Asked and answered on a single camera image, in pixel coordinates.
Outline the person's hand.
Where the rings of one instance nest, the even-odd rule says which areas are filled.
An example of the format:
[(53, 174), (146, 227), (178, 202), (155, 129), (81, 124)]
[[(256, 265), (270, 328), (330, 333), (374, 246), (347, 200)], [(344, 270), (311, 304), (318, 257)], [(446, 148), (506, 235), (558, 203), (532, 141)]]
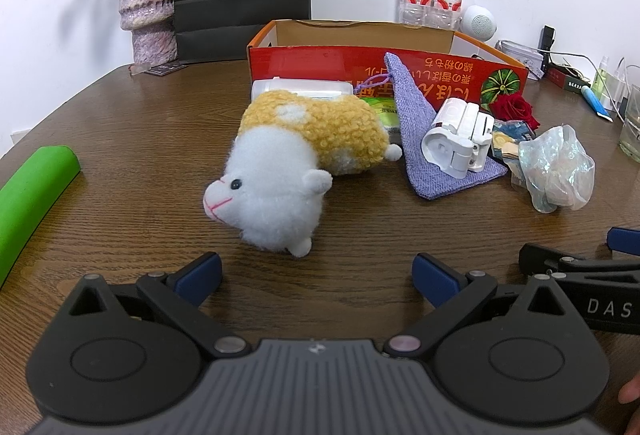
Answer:
[(640, 373), (625, 383), (617, 394), (618, 402), (622, 405), (633, 403), (640, 398)]

